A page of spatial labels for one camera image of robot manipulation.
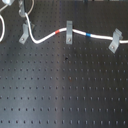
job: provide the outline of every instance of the screw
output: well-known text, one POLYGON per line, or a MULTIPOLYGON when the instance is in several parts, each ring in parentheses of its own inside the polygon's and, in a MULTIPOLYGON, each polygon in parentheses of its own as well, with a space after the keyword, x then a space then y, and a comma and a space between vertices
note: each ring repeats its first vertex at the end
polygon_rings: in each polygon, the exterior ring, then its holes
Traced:
POLYGON ((112 49, 115 49, 115 47, 112 45, 112 49))
POLYGON ((69 38, 68 41, 71 42, 71 38, 69 38))
POLYGON ((24 38, 22 38, 21 40, 24 41, 24 38))

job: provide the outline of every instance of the cable clamp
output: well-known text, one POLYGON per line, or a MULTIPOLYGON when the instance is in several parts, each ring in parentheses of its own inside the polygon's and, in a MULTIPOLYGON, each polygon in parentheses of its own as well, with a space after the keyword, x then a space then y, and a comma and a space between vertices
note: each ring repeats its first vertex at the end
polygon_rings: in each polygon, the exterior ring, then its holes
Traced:
POLYGON ((27 21, 26 21, 26 23, 23 24, 23 35, 21 36, 19 42, 21 44, 25 44, 25 42, 27 41, 28 37, 29 37, 29 27, 28 27, 28 24, 27 24, 27 21))
POLYGON ((72 21, 67 21, 66 44, 72 44, 72 21))
POLYGON ((119 31, 117 28, 115 29, 115 32, 113 33, 113 41, 109 45, 109 49, 115 53, 117 48, 119 47, 120 40, 123 39, 122 32, 119 31))

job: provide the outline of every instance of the metal clamp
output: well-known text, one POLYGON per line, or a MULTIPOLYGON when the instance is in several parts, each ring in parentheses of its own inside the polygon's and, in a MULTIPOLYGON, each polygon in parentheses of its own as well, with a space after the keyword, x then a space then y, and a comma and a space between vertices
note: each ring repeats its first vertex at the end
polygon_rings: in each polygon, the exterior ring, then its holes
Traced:
POLYGON ((111 42, 111 44, 109 45, 109 49, 115 53, 117 48, 119 47, 120 44, 120 40, 123 39, 122 37, 122 32, 119 31, 118 29, 115 30, 115 32, 113 33, 113 41, 111 42))
POLYGON ((72 44, 72 21, 67 21, 66 44, 72 44))
POLYGON ((25 17, 25 3, 24 3, 24 0, 19 0, 19 7, 20 7, 20 10, 19 10, 20 16, 25 17))
POLYGON ((21 36, 19 42, 21 44, 25 44, 25 42, 27 41, 29 37, 29 27, 28 27, 28 24, 27 24, 27 21, 26 21, 26 24, 23 24, 23 35, 21 36))

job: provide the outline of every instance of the black surface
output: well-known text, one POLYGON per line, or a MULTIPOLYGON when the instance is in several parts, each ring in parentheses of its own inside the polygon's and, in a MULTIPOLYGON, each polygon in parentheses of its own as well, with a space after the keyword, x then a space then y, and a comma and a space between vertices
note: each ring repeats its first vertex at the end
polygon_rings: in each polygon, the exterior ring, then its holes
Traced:
MULTIPOLYGON (((36 39, 66 26, 128 39, 126 2, 41 2, 30 15, 36 39)), ((39 45, 20 44, 24 19, 18 3, 2 13, 6 35, 0 44, 0 128, 127 128, 128 45, 116 54, 106 40, 60 33, 39 45)))

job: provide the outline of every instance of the white cable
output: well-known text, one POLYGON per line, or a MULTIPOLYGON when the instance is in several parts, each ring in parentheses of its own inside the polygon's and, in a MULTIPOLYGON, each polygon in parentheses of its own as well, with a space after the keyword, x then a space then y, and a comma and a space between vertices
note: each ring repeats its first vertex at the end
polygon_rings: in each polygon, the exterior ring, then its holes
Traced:
POLYGON ((2 7, 1 9, 0 9, 0 12, 2 12, 5 8, 7 8, 8 7, 8 5, 5 5, 4 7, 2 7))
POLYGON ((48 36, 46 36, 46 37, 44 37, 44 38, 42 38, 42 39, 40 39, 40 40, 35 40, 34 37, 33 37, 33 35, 32 35, 32 29, 31 29, 31 25, 30 25, 30 20, 29 20, 28 14, 25 13, 25 16, 26 16, 27 22, 28 22, 29 33, 30 33, 31 39, 32 39, 32 41, 33 41, 34 43, 39 44, 39 43, 41 43, 41 42, 44 42, 44 41, 47 40, 48 38, 52 37, 53 35, 55 35, 55 32, 53 32, 53 33, 49 34, 48 36))
POLYGON ((3 38, 4 38, 4 35, 5 35, 5 23, 4 23, 4 19, 3 19, 3 17, 0 15, 0 19, 1 19, 1 22, 2 22, 2 35, 1 35, 1 37, 0 37, 0 42, 3 40, 3 38))
POLYGON ((91 34, 90 37, 96 38, 96 39, 113 40, 113 38, 112 37, 109 37, 109 36, 100 36, 100 35, 93 35, 93 34, 91 34))
POLYGON ((120 44, 127 44, 128 40, 120 40, 120 44))
MULTIPOLYGON (((28 26, 29 26, 29 32, 30 32, 30 36, 32 38, 32 41, 36 44, 39 44, 41 42, 44 42, 45 40, 47 40, 48 38, 54 36, 56 33, 53 32, 51 33, 50 35, 40 39, 40 40, 35 40, 33 35, 32 35, 32 29, 31 29, 31 25, 30 25, 30 20, 29 20, 29 17, 28 17, 28 14, 25 13, 25 16, 27 18, 27 22, 28 22, 28 26)), ((67 31, 67 28, 61 28, 59 29, 59 32, 64 32, 64 31, 67 31)), ((113 37, 110 37, 110 36, 100 36, 100 35, 94 35, 94 34, 89 34, 89 33, 86 33, 86 32, 82 32, 82 31, 79 31, 79 30, 76 30, 76 29, 73 29, 73 32, 74 33, 77 33, 77 34, 80 34, 80 35, 89 35, 89 37, 92 37, 92 38, 96 38, 96 39, 106 39, 106 40, 113 40, 113 37)), ((121 44, 125 44, 125 43, 128 43, 128 40, 120 40, 120 43, 121 44)))
POLYGON ((32 0, 32 6, 31 6, 31 9, 30 9, 29 12, 28 12, 28 15, 32 12, 32 10, 33 10, 33 8, 34 8, 34 4, 35 4, 35 2, 34 2, 34 0, 32 0))
POLYGON ((73 32, 75 32, 77 34, 80 34, 80 35, 83 35, 83 36, 86 36, 86 32, 82 32, 82 31, 79 31, 79 30, 76 30, 76 29, 73 29, 73 32))

